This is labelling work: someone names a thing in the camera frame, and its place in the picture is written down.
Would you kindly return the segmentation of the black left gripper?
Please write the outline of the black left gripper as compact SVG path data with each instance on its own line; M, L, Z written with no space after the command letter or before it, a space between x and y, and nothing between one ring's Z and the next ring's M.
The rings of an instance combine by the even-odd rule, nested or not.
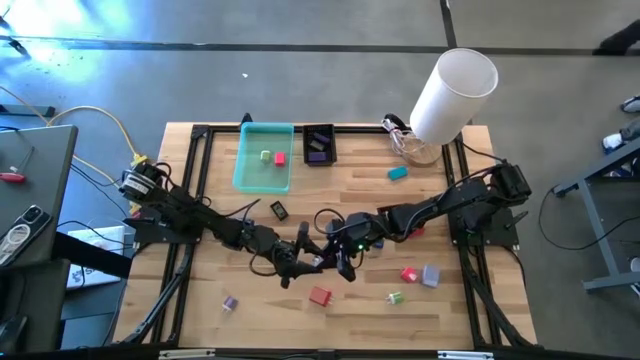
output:
M312 254L316 257L323 255L323 250L309 237L309 223L301 222L298 228L295 242L283 241L277 234L254 235L252 238L253 257L262 257L273 265L270 272L261 272L252 269L256 275L281 275L281 287L288 289L291 280L302 275L320 274L318 269L311 264L298 263L301 252Z

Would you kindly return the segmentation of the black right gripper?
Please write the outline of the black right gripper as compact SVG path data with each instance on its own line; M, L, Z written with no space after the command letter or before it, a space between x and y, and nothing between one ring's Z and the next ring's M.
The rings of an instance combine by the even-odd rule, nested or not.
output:
M327 232L334 236L347 253L368 251L370 247L383 238L380 218L369 213L354 213L346 220L332 219L327 225ZM335 268L338 262L338 273L348 282L356 279L355 269L350 257L338 251L334 245L326 244L319 255L320 268Z

